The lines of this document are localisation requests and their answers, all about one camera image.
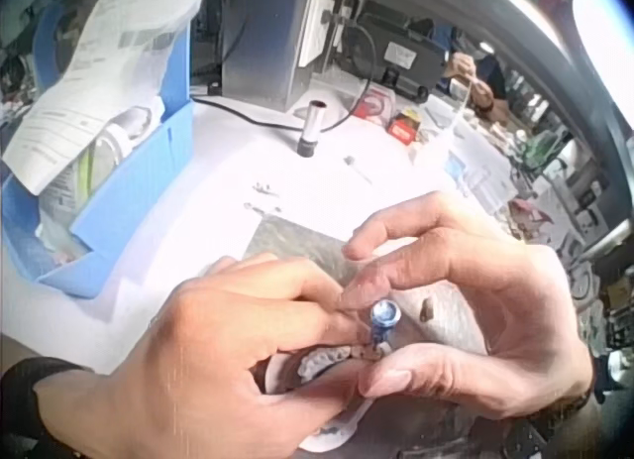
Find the left hand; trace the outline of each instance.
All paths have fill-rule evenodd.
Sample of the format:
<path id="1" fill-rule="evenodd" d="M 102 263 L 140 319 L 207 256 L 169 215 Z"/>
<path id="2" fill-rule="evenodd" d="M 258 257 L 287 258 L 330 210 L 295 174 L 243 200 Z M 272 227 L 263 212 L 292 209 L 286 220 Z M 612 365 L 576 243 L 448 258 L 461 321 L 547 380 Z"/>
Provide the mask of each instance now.
<path id="1" fill-rule="evenodd" d="M 459 76 L 466 79 L 476 77 L 476 62 L 474 58 L 463 53 L 453 53 L 449 57 L 444 76 Z"/>
<path id="2" fill-rule="evenodd" d="M 520 243 L 461 198 L 437 192 L 371 216 L 344 253 L 360 261 L 387 239 L 406 236 L 418 239 L 365 266 L 341 307 L 363 309 L 392 289 L 449 281 L 473 310 L 488 355 L 407 345 L 361 373 L 364 396 L 411 393 L 500 419 L 573 402 L 590 390 L 592 362 L 552 249 Z"/>
<path id="3" fill-rule="evenodd" d="M 472 79 L 472 102 L 480 109 L 490 107 L 495 100 L 491 88 L 479 79 Z"/>
<path id="4" fill-rule="evenodd" d="M 172 293 L 111 376 L 39 382 L 43 422 L 92 459 L 288 457 L 348 405 L 363 363 L 280 396 L 263 395 L 251 368 L 278 351 L 369 342 L 354 315 L 332 309 L 341 291 L 306 259 L 223 259 Z"/>

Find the white paper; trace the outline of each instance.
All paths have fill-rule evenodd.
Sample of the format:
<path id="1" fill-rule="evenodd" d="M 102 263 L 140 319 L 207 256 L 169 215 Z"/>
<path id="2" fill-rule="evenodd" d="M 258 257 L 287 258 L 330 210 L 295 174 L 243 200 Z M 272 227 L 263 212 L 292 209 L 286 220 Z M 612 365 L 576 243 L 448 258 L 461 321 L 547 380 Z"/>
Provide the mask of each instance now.
<path id="1" fill-rule="evenodd" d="M 113 117 L 160 91 L 174 38 L 201 0 L 99 0 L 61 81 L 27 114 L 4 162 L 33 194 Z"/>
<path id="2" fill-rule="evenodd" d="M 383 58 L 406 69 L 411 69 L 416 56 L 416 52 L 390 41 Z"/>

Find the small metal part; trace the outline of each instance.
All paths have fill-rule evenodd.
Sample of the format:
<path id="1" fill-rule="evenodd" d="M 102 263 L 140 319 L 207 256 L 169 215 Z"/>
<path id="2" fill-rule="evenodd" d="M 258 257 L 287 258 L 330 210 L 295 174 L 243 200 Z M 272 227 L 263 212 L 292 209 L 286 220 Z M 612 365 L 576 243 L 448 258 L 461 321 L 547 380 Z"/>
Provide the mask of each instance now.
<path id="1" fill-rule="evenodd" d="M 423 305 L 420 309 L 420 314 L 418 319 L 425 323 L 429 322 L 434 318 L 434 299 L 432 297 L 427 297 L 423 300 Z"/>
<path id="2" fill-rule="evenodd" d="M 266 213 L 265 213 L 265 211 L 263 209 L 258 208 L 257 206 L 253 206 L 250 203 L 245 203 L 245 209 L 250 209 L 253 212 L 255 212 L 256 214 L 258 214 L 259 216 L 262 216 L 262 217 L 266 216 Z"/>
<path id="3" fill-rule="evenodd" d="M 358 175 L 361 176 L 361 178 L 363 178 L 365 181 L 367 181 L 369 184 L 372 184 L 372 180 L 369 179 L 361 170 L 359 170 L 359 167 L 357 167 L 357 161 L 355 160 L 354 157 L 345 157 L 344 158 L 344 163 L 350 167 L 351 169 L 353 169 L 355 172 L 357 172 Z"/>
<path id="4" fill-rule="evenodd" d="M 315 147 L 317 147 L 319 142 L 321 127 L 326 115 L 326 107 L 326 103 L 321 100 L 311 100 L 310 104 L 308 104 L 304 130 L 297 146 L 297 154 L 300 157 L 310 158 L 315 154 Z"/>
<path id="5" fill-rule="evenodd" d="M 371 337 L 374 347 L 387 340 L 387 334 L 400 320 L 400 308 L 395 302 L 383 299 L 370 311 Z"/>
<path id="6" fill-rule="evenodd" d="M 270 189 L 270 185 L 268 184 L 264 185 L 258 182 L 254 185 L 254 190 L 261 194 L 267 194 L 279 198 L 279 194 Z"/>

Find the hand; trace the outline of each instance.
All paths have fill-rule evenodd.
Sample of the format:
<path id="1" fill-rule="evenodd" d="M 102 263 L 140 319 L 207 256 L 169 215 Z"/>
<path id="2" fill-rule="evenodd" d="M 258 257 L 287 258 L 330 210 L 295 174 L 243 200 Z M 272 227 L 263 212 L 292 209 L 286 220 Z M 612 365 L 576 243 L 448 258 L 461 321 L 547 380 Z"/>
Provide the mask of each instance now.
<path id="1" fill-rule="evenodd" d="M 361 373 L 364 396 L 406 392 L 502 418 L 589 390 L 591 361 L 566 274 L 550 248 L 524 245 L 463 201 L 433 193 L 372 216 L 344 253 L 367 259 L 387 239 L 405 236 L 419 238 L 367 265 L 345 289 L 342 307 L 368 306 L 392 288 L 448 280 L 474 310 L 489 356 L 409 345 Z"/>
<path id="2" fill-rule="evenodd" d="M 476 77 L 476 63 L 474 58 L 463 53 L 453 53 L 449 57 L 445 77 L 460 76 L 465 79 Z"/>
<path id="3" fill-rule="evenodd" d="M 250 369 L 277 351 L 369 342 L 355 315 L 325 308 L 341 291 L 305 259 L 223 259 L 172 293 L 110 377 L 39 382 L 45 426 L 93 459 L 288 457 L 347 406 L 363 363 L 283 396 L 262 395 Z"/>
<path id="4" fill-rule="evenodd" d="M 472 102 L 480 109 L 487 109 L 493 102 L 495 97 L 491 88 L 479 79 L 472 79 Z"/>

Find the brown object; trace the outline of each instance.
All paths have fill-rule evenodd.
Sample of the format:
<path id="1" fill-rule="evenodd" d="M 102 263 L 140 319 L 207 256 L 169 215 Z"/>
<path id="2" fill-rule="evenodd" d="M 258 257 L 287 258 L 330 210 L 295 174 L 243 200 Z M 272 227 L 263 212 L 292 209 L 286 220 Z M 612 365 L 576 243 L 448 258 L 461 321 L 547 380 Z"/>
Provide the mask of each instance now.
<path id="1" fill-rule="evenodd" d="M 608 286 L 607 296 L 610 301 L 610 308 L 618 310 L 630 303 L 630 292 L 632 291 L 632 285 L 627 276 L 623 276 L 616 283 Z"/>
<path id="2" fill-rule="evenodd" d="M 429 322 L 434 318 L 434 301 L 432 297 L 427 297 L 423 300 L 423 306 L 420 309 L 419 320 L 423 323 Z"/>

